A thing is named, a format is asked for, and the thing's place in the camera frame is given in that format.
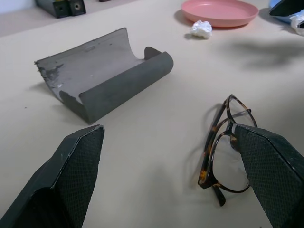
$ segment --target crumpled paper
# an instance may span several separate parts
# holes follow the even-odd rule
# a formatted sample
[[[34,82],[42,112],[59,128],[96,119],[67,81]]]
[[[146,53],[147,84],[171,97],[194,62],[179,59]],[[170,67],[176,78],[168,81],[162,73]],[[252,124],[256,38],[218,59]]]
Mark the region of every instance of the crumpled paper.
[[[212,26],[208,21],[202,22],[199,20],[193,24],[190,34],[196,37],[209,39],[212,36]]]

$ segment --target gray foam holder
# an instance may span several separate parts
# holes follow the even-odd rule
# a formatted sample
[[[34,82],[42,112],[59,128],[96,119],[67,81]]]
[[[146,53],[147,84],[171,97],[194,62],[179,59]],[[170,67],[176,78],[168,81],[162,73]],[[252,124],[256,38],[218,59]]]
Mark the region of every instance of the gray foam holder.
[[[122,28],[35,64],[57,99],[92,124],[171,72],[167,52],[144,55],[133,54]]]

